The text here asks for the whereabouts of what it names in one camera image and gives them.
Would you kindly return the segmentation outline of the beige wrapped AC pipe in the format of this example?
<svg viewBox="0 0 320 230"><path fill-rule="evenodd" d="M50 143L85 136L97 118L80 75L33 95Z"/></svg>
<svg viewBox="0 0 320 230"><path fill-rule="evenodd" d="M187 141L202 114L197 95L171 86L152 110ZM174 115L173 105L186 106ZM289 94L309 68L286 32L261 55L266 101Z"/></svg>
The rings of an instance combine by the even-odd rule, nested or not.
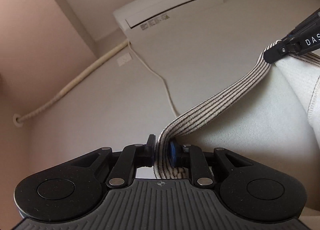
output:
<svg viewBox="0 0 320 230"><path fill-rule="evenodd" d="M84 79L86 79L89 75L91 75L95 70L97 70L99 67L101 67L103 64L105 64L109 59L114 57L117 53L119 53L121 50L123 50L125 47L129 45L129 41L125 39L123 42L121 42L119 45L108 51L106 54L104 54L102 57L100 57L98 60L93 62L90 66L84 69L78 76L76 76L73 80L71 80L66 86L64 86L52 99L50 99L48 102L44 103L37 109L33 110L32 112L25 114L23 116L20 116L18 114L13 115L13 123L16 127L20 128L23 126L23 123L25 121L28 121L39 114L43 113L44 111L48 110L51 106L53 106L55 103L57 103L59 100L61 100L63 97L65 97L69 92L71 92L77 85L79 85Z"/></svg>

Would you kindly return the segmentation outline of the white wall air conditioner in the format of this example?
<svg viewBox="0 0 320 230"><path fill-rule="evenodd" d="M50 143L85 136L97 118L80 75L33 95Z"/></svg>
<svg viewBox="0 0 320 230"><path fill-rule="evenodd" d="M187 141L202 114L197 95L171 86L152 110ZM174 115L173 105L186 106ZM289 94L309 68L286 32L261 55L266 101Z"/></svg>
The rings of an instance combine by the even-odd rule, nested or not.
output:
<svg viewBox="0 0 320 230"><path fill-rule="evenodd" d="M223 3L223 0L135 0L114 11L127 39L135 43L170 28L186 15Z"/></svg>

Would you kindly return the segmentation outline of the white wall socket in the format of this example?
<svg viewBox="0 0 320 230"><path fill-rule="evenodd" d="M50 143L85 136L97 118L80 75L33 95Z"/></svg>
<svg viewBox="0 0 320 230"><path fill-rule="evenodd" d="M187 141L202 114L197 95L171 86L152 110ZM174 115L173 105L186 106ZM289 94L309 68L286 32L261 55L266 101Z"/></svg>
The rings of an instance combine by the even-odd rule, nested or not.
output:
<svg viewBox="0 0 320 230"><path fill-rule="evenodd" d="M119 66L123 66L131 60L132 60L131 54L126 53L117 59L117 63Z"/></svg>

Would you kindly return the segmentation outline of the beige black striped sweater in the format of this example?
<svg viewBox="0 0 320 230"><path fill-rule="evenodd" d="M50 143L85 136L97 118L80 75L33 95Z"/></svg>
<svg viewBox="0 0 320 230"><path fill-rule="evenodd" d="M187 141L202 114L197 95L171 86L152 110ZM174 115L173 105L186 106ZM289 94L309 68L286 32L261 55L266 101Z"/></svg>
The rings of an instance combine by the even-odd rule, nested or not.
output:
<svg viewBox="0 0 320 230"><path fill-rule="evenodd" d="M319 53L290 55L274 64L259 57L225 90L173 120L160 134L154 172L183 177L169 163L169 141L221 146L299 179L307 205L319 209Z"/></svg>

